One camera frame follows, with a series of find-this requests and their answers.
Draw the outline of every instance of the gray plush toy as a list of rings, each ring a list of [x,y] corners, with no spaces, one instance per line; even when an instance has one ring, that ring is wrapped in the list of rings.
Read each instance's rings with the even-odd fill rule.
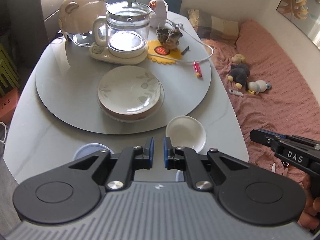
[[[237,65],[231,64],[231,71],[228,76],[230,82],[235,82],[236,87],[241,89],[245,86],[247,78],[250,76],[250,70],[248,65],[245,63],[240,63]]]

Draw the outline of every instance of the pink blanket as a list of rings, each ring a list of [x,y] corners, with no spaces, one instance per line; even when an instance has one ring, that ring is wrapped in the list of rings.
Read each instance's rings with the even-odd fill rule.
[[[219,41],[205,42],[214,48],[212,61],[226,90],[237,89],[227,78],[231,57],[236,53],[246,56],[249,82],[262,79],[272,84],[271,90],[258,95],[251,95],[244,88],[243,97],[228,95],[248,149],[249,162],[267,170],[275,162],[276,173],[283,174],[281,161],[270,148],[252,142],[249,133],[263,128],[320,140],[320,107],[306,81],[271,34],[255,21],[241,25],[237,50]],[[290,166],[287,176],[300,183],[304,173]]]

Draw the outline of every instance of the woven pot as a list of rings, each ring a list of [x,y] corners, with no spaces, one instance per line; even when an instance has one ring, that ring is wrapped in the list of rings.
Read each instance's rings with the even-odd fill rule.
[[[168,28],[157,29],[156,34],[161,45],[163,45],[163,43],[168,39],[169,32],[170,32],[170,29]]]

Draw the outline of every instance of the beige pig-shaped container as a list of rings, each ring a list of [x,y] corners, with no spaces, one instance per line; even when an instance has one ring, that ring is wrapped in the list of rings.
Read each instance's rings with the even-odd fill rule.
[[[59,8],[59,26],[63,36],[79,46],[93,43],[93,22],[107,13],[108,0],[64,0]]]

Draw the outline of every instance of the pillow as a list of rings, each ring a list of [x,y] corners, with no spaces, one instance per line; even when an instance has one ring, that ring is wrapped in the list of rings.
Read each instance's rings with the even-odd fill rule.
[[[189,21],[199,38],[223,41],[234,45],[239,36],[237,22],[227,21],[200,10],[188,10]]]

